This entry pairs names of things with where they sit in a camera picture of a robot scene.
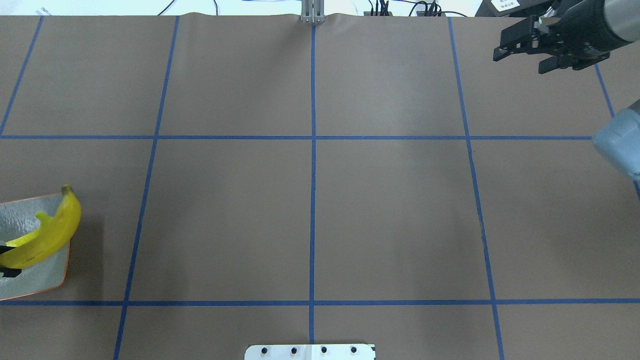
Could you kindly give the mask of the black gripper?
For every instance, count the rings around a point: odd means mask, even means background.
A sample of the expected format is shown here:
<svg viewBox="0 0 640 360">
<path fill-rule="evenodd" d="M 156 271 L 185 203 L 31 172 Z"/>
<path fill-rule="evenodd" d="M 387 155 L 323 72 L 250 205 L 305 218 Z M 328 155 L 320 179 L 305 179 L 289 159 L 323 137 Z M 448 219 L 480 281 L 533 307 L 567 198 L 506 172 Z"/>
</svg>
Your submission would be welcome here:
<svg viewBox="0 0 640 360">
<path fill-rule="evenodd" d="M 547 54 L 538 64 L 544 75 L 556 69 L 580 71 L 610 57 L 613 30 L 605 17 L 605 1 L 583 0 L 567 9 L 553 23 L 529 16 L 502 30 L 493 50 L 498 62 L 515 54 Z"/>
</svg>

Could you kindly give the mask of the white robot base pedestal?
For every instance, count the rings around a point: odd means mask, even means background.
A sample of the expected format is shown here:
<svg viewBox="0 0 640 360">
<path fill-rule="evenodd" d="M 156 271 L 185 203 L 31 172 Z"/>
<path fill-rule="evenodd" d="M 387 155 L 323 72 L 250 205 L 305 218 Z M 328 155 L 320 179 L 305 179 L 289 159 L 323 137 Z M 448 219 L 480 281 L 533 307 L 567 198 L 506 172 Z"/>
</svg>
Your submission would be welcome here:
<svg viewBox="0 0 640 360">
<path fill-rule="evenodd" d="M 247 347 L 245 360 L 375 360 L 374 344 L 256 344 Z"/>
</svg>

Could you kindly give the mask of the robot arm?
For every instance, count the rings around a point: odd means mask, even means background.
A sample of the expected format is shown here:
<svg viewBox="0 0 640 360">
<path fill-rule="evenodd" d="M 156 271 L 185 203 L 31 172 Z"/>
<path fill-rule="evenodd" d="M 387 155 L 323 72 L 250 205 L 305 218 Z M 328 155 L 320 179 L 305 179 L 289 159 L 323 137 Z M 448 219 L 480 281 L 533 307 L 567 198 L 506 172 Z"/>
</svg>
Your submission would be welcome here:
<svg viewBox="0 0 640 360">
<path fill-rule="evenodd" d="M 493 61 L 516 54 L 547 54 L 538 64 L 540 75 L 556 69 L 580 71 L 637 43 L 639 37 L 637 0 L 555 0 L 547 12 L 503 29 Z"/>
</svg>

